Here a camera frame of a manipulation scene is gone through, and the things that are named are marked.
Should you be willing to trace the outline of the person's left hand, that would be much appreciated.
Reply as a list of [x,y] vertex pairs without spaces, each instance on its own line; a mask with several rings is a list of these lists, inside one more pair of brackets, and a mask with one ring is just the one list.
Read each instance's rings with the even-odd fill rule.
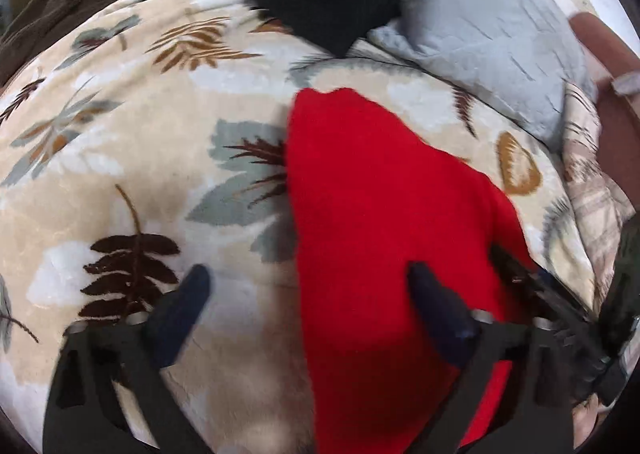
[[574,448],[579,448],[596,426],[599,414],[599,398],[592,394],[587,400],[573,408]]

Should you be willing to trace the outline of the person's right hand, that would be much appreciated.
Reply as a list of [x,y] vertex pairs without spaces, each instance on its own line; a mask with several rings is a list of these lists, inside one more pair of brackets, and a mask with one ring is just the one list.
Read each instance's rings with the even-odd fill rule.
[[639,206],[639,97],[618,96],[613,81],[639,69],[639,57],[600,18],[580,12],[570,27],[585,50],[589,73],[598,88],[596,107],[602,124],[598,161]]

